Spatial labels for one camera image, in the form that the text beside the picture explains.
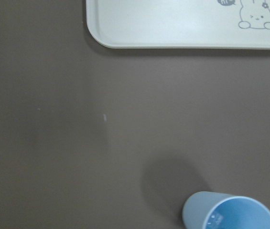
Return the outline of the clear ice cube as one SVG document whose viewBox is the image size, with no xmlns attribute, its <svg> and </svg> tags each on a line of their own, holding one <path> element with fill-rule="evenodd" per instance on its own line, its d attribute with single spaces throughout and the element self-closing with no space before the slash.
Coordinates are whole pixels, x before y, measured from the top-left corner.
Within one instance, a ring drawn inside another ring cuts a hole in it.
<svg viewBox="0 0 270 229">
<path fill-rule="evenodd" d="M 221 229 L 224 217 L 219 213 L 212 213 L 206 224 L 207 229 Z"/>
</svg>

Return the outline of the light blue cup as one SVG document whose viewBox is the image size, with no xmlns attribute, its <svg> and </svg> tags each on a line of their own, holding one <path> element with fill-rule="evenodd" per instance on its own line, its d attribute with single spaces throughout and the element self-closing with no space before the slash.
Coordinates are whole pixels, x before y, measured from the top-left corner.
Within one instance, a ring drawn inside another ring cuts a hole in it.
<svg viewBox="0 0 270 229">
<path fill-rule="evenodd" d="M 222 229 L 270 229 L 270 210 L 261 202 L 225 193 L 200 191 L 184 203 L 182 220 L 187 229 L 206 229 L 212 213 L 221 214 Z"/>
</svg>

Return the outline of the cream rabbit tray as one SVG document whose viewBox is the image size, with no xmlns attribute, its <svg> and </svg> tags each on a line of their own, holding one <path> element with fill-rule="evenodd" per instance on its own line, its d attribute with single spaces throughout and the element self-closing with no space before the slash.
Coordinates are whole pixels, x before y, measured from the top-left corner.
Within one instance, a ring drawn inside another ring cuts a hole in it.
<svg viewBox="0 0 270 229">
<path fill-rule="evenodd" d="M 86 23 L 112 49 L 270 50 L 270 0 L 88 0 Z"/>
</svg>

